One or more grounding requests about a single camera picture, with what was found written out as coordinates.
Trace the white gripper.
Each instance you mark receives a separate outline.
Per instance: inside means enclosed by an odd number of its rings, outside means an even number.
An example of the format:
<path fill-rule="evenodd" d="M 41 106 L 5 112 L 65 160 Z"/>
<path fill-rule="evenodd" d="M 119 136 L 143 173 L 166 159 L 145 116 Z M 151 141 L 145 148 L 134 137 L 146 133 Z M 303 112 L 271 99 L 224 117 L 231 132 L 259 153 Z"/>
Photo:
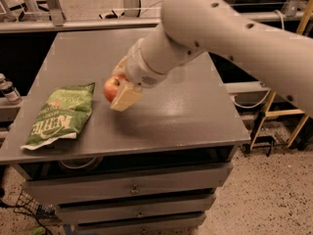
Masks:
<path fill-rule="evenodd" d="M 141 99 L 142 88 L 156 87 L 167 78 L 166 74 L 153 71 L 144 60 L 143 41 L 143 38 L 137 40 L 126 57 L 123 57 L 112 70 L 112 75 L 126 75 L 130 81 L 123 81 L 118 87 L 117 94 L 111 102 L 112 110 L 118 112 L 127 110 Z"/>

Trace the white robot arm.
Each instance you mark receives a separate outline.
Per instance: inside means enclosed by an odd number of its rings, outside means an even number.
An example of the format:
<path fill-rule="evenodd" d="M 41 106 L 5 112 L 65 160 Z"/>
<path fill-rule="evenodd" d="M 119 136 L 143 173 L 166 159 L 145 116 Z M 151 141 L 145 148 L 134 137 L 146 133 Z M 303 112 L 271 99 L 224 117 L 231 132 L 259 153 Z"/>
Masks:
<path fill-rule="evenodd" d="M 249 20 L 223 0 L 163 0 L 160 23 L 113 70 L 126 79 L 111 108 L 128 109 L 144 88 L 204 52 L 229 60 L 313 116 L 313 39 Z"/>

